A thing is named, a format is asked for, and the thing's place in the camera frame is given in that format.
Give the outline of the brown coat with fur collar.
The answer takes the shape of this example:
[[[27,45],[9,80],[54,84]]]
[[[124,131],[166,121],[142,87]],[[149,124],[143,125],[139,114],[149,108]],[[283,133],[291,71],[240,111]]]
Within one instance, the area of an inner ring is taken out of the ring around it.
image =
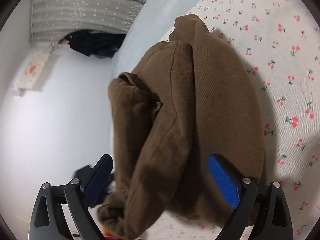
[[[208,159],[217,153],[259,181],[264,141],[255,88],[238,55],[196,15],[176,19],[108,87],[116,190],[98,209],[107,230],[135,239],[169,210],[223,226],[232,213]]]

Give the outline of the dark hanging clothes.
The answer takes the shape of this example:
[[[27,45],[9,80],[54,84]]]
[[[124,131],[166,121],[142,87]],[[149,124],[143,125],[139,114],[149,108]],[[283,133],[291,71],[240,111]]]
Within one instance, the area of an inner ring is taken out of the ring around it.
[[[113,34],[103,31],[83,29],[69,33],[62,38],[58,44],[69,45],[87,57],[95,55],[98,57],[112,58],[120,49],[126,34]]]

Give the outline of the grey dotted curtain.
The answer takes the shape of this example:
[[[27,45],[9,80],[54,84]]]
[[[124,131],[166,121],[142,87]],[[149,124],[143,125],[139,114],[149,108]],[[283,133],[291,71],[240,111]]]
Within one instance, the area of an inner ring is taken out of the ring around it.
[[[30,41],[53,43],[82,29],[125,34],[146,1],[32,0]]]

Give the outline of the light blue bed sheet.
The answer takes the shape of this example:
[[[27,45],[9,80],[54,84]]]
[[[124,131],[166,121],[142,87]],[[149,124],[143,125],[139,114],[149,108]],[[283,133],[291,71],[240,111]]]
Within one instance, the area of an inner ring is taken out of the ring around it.
[[[199,0],[147,0],[112,59],[112,77],[131,72],[145,52],[173,27]]]

